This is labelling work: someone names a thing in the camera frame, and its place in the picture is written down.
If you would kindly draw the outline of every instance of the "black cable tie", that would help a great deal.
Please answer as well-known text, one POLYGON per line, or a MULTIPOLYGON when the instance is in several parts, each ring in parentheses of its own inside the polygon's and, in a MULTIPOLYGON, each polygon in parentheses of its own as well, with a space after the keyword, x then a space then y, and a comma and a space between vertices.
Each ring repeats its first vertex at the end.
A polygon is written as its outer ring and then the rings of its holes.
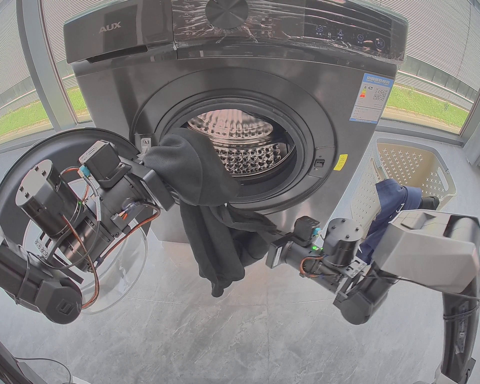
POLYGON ((470 317, 471 315, 475 314, 475 312, 478 310, 479 307, 480 307, 480 301, 477 301, 477 305, 475 305, 475 307, 473 307, 471 310, 462 312, 456 315, 450 315, 450 316, 444 315, 444 320, 450 323, 457 320, 466 319, 467 317, 470 317))

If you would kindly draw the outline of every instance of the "connector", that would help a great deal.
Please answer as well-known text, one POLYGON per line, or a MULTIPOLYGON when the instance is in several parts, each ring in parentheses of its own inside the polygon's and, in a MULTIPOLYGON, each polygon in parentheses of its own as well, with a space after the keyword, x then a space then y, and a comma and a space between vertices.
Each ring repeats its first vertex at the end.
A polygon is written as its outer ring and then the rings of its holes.
POLYGON ((91 175, 90 170, 85 165, 80 166, 80 168, 78 169, 78 174, 81 178, 83 178, 84 176, 89 177, 91 175))

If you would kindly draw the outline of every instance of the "black garment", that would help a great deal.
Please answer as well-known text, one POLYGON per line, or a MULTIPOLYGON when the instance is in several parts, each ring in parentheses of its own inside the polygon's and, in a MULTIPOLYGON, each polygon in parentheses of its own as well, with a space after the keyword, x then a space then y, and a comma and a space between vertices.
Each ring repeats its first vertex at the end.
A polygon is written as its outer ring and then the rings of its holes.
POLYGON ((275 224, 228 204, 239 185, 199 132, 173 129, 148 151, 144 163, 178 193, 200 276, 211 281, 212 296, 220 297, 232 281, 243 279, 245 266, 263 258, 269 244, 258 232, 273 231, 275 224))
POLYGON ((436 211, 440 205, 440 200, 437 196, 427 196, 421 198, 421 203, 418 209, 430 209, 436 211))

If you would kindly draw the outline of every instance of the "grass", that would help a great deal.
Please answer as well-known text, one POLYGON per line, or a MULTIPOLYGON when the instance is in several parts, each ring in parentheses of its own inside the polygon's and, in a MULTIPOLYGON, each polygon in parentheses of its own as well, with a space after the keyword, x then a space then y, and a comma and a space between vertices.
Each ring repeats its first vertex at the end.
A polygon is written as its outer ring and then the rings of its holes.
MULTIPOLYGON (((73 109, 77 113, 86 112, 87 106, 79 88, 72 88, 67 91, 73 109)), ((0 118, 0 135, 17 130, 19 128, 48 122, 48 116, 39 101, 21 107, 0 118)))
MULTIPOLYGON (((79 88, 72 88, 67 91, 73 109, 77 114, 87 112, 85 100, 79 88)), ((468 112, 456 107, 446 101, 441 101, 413 88, 395 85, 387 101, 387 107, 404 109, 410 112, 419 113, 461 127, 467 118, 468 112)), ((0 135, 29 127, 35 124, 47 122, 48 117, 42 104, 37 101, 0 118, 0 135)))
POLYGON ((405 109, 441 120, 447 124, 462 127, 468 111, 447 101, 415 91, 413 88, 394 85, 387 101, 387 107, 405 109))

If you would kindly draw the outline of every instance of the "metal bracket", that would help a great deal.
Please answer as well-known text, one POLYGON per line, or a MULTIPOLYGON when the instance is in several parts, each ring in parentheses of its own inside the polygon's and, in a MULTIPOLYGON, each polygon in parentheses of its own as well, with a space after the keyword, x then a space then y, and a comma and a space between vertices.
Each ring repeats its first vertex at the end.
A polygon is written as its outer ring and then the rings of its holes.
POLYGON ((152 138, 142 137, 142 140, 140 141, 140 143, 142 147, 142 152, 138 155, 138 159, 143 160, 148 150, 152 147, 152 138))

